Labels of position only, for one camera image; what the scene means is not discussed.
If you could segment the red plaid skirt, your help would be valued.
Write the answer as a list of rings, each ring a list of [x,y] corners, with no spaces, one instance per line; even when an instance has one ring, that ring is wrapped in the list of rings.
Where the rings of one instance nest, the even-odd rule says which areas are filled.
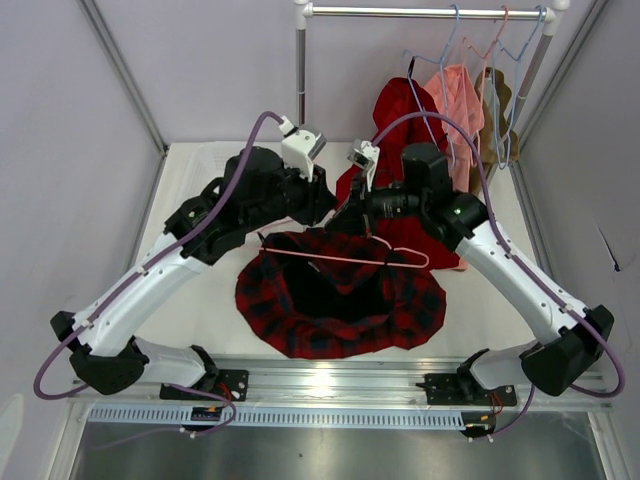
[[[418,263],[373,238],[308,229],[261,246]],[[253,333],[288,358],[327,360],[426,344],[444,325],[446,292],[430,269],[349,264],[259,251],[239,273],[236,307]]]

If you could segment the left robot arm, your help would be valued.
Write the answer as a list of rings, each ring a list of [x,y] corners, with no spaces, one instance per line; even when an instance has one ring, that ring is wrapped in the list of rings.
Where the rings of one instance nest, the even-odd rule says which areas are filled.
[[[213,359],[200,346],[155,344],[137,336],[146,320],[185,283],[242,246],[246,236],[286,217],[316,225],[336,205],[318,148],[253,146],[224,174],[186,199],[145,256],[98,300],[58,312],[51,326],[84,387],[113,395],[138,382],[178,385],[197,400],[217,387]]]

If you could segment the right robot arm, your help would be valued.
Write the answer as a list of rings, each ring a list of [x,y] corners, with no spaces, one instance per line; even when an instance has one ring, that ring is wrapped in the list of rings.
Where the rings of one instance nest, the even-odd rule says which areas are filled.
[[[605,351],[614,317],[603,305],[590,308],[551,280],[506,237],[476,196],[454,189],[446,156],[431,143],[406,147],[402,182],[373,185],[379,148],[357,140],[349,153],[358,168],[346,201],[327,230],[373,235],[384,219],[416,218],[425,233],[469,262],[516,309],[534,341],[503,350],[482,350],[465,363],[458,395],[479,403],[492,389],[526,381],[550,396],[575,389],[576,380]]]

